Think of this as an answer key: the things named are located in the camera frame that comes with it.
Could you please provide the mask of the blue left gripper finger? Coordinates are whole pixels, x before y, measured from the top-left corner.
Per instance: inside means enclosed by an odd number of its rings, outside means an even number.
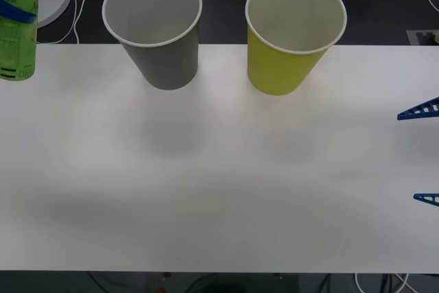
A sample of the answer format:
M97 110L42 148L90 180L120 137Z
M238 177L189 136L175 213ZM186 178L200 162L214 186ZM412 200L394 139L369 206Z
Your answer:
M0 0L0 16L18 23L33 23L37 16L26 12L5 0Z

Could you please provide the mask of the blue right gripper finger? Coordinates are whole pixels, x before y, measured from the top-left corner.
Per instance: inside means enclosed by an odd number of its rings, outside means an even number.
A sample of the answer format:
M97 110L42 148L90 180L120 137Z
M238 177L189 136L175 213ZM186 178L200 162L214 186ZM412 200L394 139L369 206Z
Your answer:
M409 108L397 115L398 121L438 117L439 97Z
M413 198L426 204L439 206L439 194L414 194Z

